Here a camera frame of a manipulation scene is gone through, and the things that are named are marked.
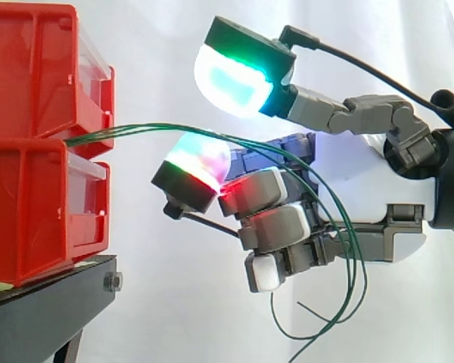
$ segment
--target red storage bin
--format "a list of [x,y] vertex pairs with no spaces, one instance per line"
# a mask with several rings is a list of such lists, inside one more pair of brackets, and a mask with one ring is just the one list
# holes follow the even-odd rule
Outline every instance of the red storage bin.
[[0,282],[20,286],[108,245],[109,168],[57,139],[0,140]]
[[[69,5],[0,2],[0,138],[60,138],[114,125],[114,71]],[[77,147],[90,159],[112,140]]]

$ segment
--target black table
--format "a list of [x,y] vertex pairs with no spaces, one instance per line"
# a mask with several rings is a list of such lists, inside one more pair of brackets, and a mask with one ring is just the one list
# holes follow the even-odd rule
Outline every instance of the black table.
[[76,361],[82,329],[114,301],[115,256],[0,293],[0,363]]

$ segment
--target transparent drawer front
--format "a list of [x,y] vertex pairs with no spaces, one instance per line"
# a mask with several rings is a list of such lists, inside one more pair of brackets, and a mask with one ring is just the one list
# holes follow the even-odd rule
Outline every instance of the transparent drawer front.
[[101,82],[111,79],[111,69],[89,40],[86,31],[79,28],[79,81],[84,92],[100,107]]
[[102,166],[69,153],[69,214],[96,214],[98,182],[106,177]]

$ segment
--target metal screw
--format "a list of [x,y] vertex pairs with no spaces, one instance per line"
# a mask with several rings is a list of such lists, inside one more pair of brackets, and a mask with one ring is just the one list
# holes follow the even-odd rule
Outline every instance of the metal screw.
[[108,272],[104,276],[104,289],[110,293],[117,293],[123,288],[123,273]]

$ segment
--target green wire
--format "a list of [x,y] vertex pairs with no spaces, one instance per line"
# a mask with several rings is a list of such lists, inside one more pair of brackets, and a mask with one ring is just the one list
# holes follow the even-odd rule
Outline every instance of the green wire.
[[[102,139],[111,138],[111,137],[119,137],[119,136],[122,136],[122,135],[133,135],[133,134],[135,134],[135,133],[146,132],[147,130],[136,130],[136,131],[134,131],[134,132],[124,133],[124,134],[122,134],[122,135],[114,135],[114,131],[126,131],[126,130],[129,130],[129,129],[138,129],[138,128],[142,128],[142,127],[149,127],[149,128],[152,128],[152,127],[153,127],[152,129],[150,129],[150,130],[148,130],[148,131],[156,131],[157,129],[180,129],[180,130],[186,131],[186,132],[202,133],[202,134],[204,134],[204,135],[206,135],[206,136],[210,136],[210,137],[212,137],[212,136],[214,136],[214,137],[219,136],[219,135],[217,135],[217,134],[213,134],[213,135],[212,135],[211,132],[205,132],[204,130],[192,128],[192,127],[190,127],[190,126],[179,126],[179,125],[170,125],[170,124],[145,124],[145,125],[141,125],[141,124],[140,124],[140,125],[117,126],[117,127],[115,127],[115,128],[112,128],[112,129],[103,130],[103,131],[100,131],[100,132],[88,134],[88,135],[86,135],[85,138],[84,138],[84,137],[79,137],[79,138],[71,139],[71,140],[69,140],[69,143],[70,143],[70,144],[75,144],[75,142],[77,142],[77,143],[94,142],[94,141],[100,141],[100,140],[102,140]],[[104,136],[102,136],[102,137],[101,137],[101,136],[100,136],[100,137],[93,137],[93,138],[92,138],[91,136],[94,136],[95,134],[96,134],[96,135],[103,134]],[[252,143],[252,144],[254,144],[254,146],[260,146],[260,147],[262,147],[262,148],[266,148],[266,149],[268,149],[268,150],[270,150],[270,151],[276,152],[277,154],[284,154],[284,155],[283,155],[284,157],[287,157],[288,159],[295,160],[295,161],[297,161],[298,163],[300,163],[301,165],[303,165],[304,169],[308,169],[308,170],[310,170],[311,172],[314,172],[314,171],[312,171],[311,168],[310,168],[307,164],[305,164],[302,160],[297,159],[296,157],[294,157],[293,155],[290,155],[290,154],[287,153],[287,152],[282,153],[283,150],[281,150],[281,149],[274,148],[274,147],[272,147],[272,146],[270,146],[270,145],[267,145],[267,144],[260,144],[260,143],[256,143],[255,141],[246,140],[246,139],[241,139],[241,138],[236,138],[236,137],[233,137],[233,136],[229,136],[229,138],[230,138],[230,139],[236,139],[237,141],[244,141],[244,142],[247,142],[247,143]],[[339,201],[337,198],[335,199],[335,203],[338,205],[338,207],[342,206],[341,203],[340,203],[340,201]]]
[[[347,211],[344,209],[344,206],[341,203],[341,201],[339,200],[339,198],[329,188],[328,184],[321,178],[321,176],[317,172],[315,172],[307,163],[302,161],[300,158],[294,156],[291,153],[288,153],[285,150],[279,149],[277,147],[273,147],[272,145],[259,143],[257,141],[251,141],[251,140],[238,138],[238,137],[230,136],[230,135],[220,135],[220,134],[216,134],[216,133],[213,133],[213,132],[208,132],[206,130],[197,129],[197,128],[190,127],[190,126],[173,125],[173,124],[166,124],[166,123],[150,123],[150,124],[116,126],[116,127],[110,128],[110,129],[101,130],[99,132],[92,132],[90,134],[79,136],[77,138],[71,138],[69,140],[66,140],[66,143],[68,144],[68,146],[73,147],[73,146],[80,146],[81,144],[88,144],[88,143],[97,142],[97,141],[101,141],[101,140],[109,139],[109,138],[117,138],[117,137],[120,137],[120,136],[134,135],[134,134],[143,133],[143,132],[160,131],[160,130],[178,130],[178,131],[184,131],[184,132],[194,132],[194,133],[198,133],[198,134],[205,135],[205,136],[208,136],[208,137],[218,138],[218,139],[221,139],[221,140],[224,140],[224,141],[232,142],[232,143],[238,144],[238,145],[240,145],[242,147],[245,147],[245,148],[247,148],[249,150],[257,152],[258,154],[264,156],[268,160],[271,160],[272,162],[274,162],[278,167],[286,170],[290,175],[292,175],[296,180],[298,180],[308,190],[308,192],[312,195],[313,199],[315,199],[315,201],[324,210],[326,216],[328,217],[328,220],[334,226],[334,228],[335,228],[335,230],[337,232],[337,237],[340,239],[340,242],[342,243],[342,247],[344,248],[345,258],[347,260],[347,275],[348,275],[348,291],[347,291],[347,295],[345,297],[344,304],[341,306],[341,308],[338,311],[338,313],[331,320],[328,320],[328,319],[322,317],[321,315],[317,314],[316,312],[314,312],[312,309],[310,309],[307,306],[305,306],[305,305],[301,304],[300,302],[298,302],[298,304],[300,304],[302,307],[304,307],[305,309],[307,309],[308,311],[313,313],[318,318],[321,318],[322,320],[327,322],[327,324],[319,331],[319,333],[317,333],[315,335],[312,335],[310,337],[295,337],[295,336],[292,336],[292,335],[288,334],[287,332],[285,332],[285,330],[278,323],[278,320],[276,318],[275,311],[274,311],[273,294],[271,294],[272,315],[273,315],[273,318],[275,320],[275,323],[276,323],[278,329],[286,337],[289,337],[289,338],[291,338],[293,340],[309,340],[309,342],[305,346],[303,346],[296,353],[296,355],[294,355],[291,358],[290,361],[293,361],[294,359],[296,359],[296,357],[299,356],[299,354],[301,354],[306,348],[308,348],[312,343],[314,343],[321,335],[323,335],[324,333],[329,331],[334,326],[334,324],[340,324],[342,322],[345,322],[345,321],[349,320],[356,313],[358,308],[362,305],[362,302],[363,302],[363,300],[365,298],[367,287],[368,287],[368,278],[367,278],[367,274],[366,274],[366,270],[365,270],[365,263],[363,261],[362,251],[361,251],[360,246],[359,246],[358,238],[357,238],[356,233],[355,233],[355,231],[353,229],[353,226],[351,224],[350,218],[348,217]],[[276,154],[281,154],[286,159],[294,161],[295,163],[298,163],[306,171],[311,172],[320,181],[320,183],[323,184],[326,187],[328,193],[333,198],[333,201],[334,201],[336,207],[339,209],[340,215],[341,215],[342,219],[344,220],[344,223],[345,223],[345,225],[347,227],[347,230],[348,230],[348,235],[349,235],[349,238],[350,238],[350,251],[352,252],[352,256],[353,256],[353,281],[350,278],[350,261],[349,261],[347,248],[346,248],[343,240],[341,239],[341,231],[340,231],[339,227],[337,226],[337,224],[334,222],[334,220],[331,217],[329,211],[326,209],[324,204],[318,198],[318,196],[316,195],[314,190],[311,188],[311,186],[309,184],[307,184],[298,174],[296,174],[291,168],[288,168],[285,165],[278,163],[276,160],[271,158],[269,155],[266,155],[265,153],[261,152],[259,149],[268,150],[268,151],[271,151],[271,152],[276,153]],[[356,252],[358,252],[360,261],[362,263],[362,270],[363,270],[363,276],[364,276],[364,280],[365,280],[365,285],[364,285],[364,290],[363,290],[362,296],[360,297],[360,300],[359,300],[358,304],[356,305],[356,307],[353,309],[353,311],[346,318],[340,320],[340,317],[342,316],[342,314],[344,313],[344,311],[346,310],[346,308],[347,308],[347,306],[348,306],[348,304],[350,302],[351,296],[353,294],[354,284],[355,284],[355,281],[356,281],[356,257],[355,257],[355,251],[353,249],[353,242],[355,242],[354,243],[355,244],[354,247],[356,248]]]

